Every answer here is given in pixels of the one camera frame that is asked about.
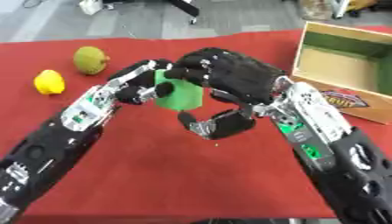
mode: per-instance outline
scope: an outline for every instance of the fingertip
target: fingertip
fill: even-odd
[[[178,79],[181,80],[184,77],[186,70],[184,68],[173,68],[164,72],[166,79]]]

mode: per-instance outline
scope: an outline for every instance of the red tablecloth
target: red tablecloth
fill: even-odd
[[[390,27],[371,29],[392,33]],[[300,33],[1,44],[1,153],[86,89],[133,62],[175,60],[201,47],[218,46],[291,70]],[[102,74],[86,77],[76,72],[72,57],[81,46],[98,46],[110,56]],[[45,96],[33,88],[33,77],[44,69],[65,77],[63,94]],[[202,118],[230,107],[207,97],[204,104],[196,110]],[[347,118],[392,156],[392,126]],[[101,141],[26,215],[332,217],[333,213],[268,119],[259,120],[246,134],[207,141],[184,131],[175,112],[149,103],[124,107]]]

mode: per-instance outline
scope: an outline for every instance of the robotic finger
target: robotic finger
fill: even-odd
[[[192,114],[182,111],[178,114],[178,120],[187,130],[205,139],[221,139],[250,130],[256,125],[249,104],[242,103],[236,96],[218,89],[213,89],[211,96],[220,102],[235,103],[239,108],[220,112],[207,121],[199,122]]]

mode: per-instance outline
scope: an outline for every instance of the printed logo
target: printed logo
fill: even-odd
[[[331,105],[338,109],[367,108],[369,106],[358,95],[347,89],[328,90],[321,93]]]

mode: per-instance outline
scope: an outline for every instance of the cardboard box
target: cardboard box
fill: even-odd
[[[343,113],[392,123],[392,35],[308,22],[291,78]]]

